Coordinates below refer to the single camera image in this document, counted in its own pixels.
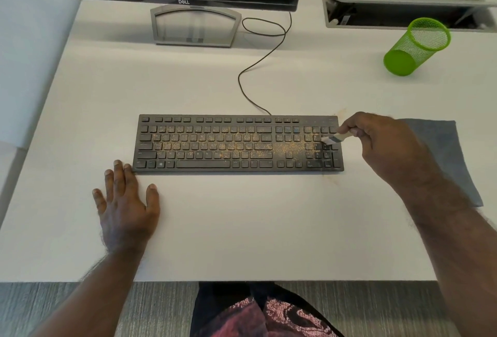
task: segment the gray carpet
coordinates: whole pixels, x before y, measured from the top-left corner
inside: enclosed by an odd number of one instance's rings
[[[435,282],[282,282],[346,337],[459,337]],[[73,283],[0,283],[0,336],[24,337],[70,294]],[[119,337],[188,336],[197,284],[135,283]]]

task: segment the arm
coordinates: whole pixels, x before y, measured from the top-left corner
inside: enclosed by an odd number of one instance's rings
[[[407,124],[356,113],[339,128],[361,139],[363,157],[402,198],[463,337],[497,330],[497,232],[444,178]]]
[[[114,336],[147,242],[160,213],[155,185],[147,189],[147,206],[138,197],[131,166],[114,162],[105,171],[107,199],[94,189],[103,241],[108,254],[67,300],[33,333],[33,337]]]

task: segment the hand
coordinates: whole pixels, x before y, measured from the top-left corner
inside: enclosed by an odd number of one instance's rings
[[[358,112],[339,127],[338,133],[349,130],[361,139],[366,163],[397,193],[443,177],[426,145],[405,122]]]
[[[109,253],[133,250],[143,253],[154,233],[160,206],[157,187],[147,188],[147,206],[138,197],[138,181],[131,166],[120,160],[114,162],[114,171],[105,171],[107,199],[100,189],[93,190],[103,241]]]

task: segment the small brush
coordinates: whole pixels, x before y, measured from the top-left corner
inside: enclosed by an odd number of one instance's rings
[[[354,134],[352,134],[350,131],[348,131],[345,134],[334,134],[334,135],[330,135],[329,137],[322,137],[321,142],[323,142],[326,145],[333,145],[333,144],[337,144],[337,143],[342,143],[345,140],[345,138],[353,137],[353,136],[354,136]]]

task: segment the forearm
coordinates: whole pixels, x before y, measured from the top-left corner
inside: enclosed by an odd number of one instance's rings
[[[110,253],[33,337],[114,336],[143,252]]]
[[[451,181],[434,176],[398,190],[432,261],[447,307],[461,334],[497,328],[497,233]]]

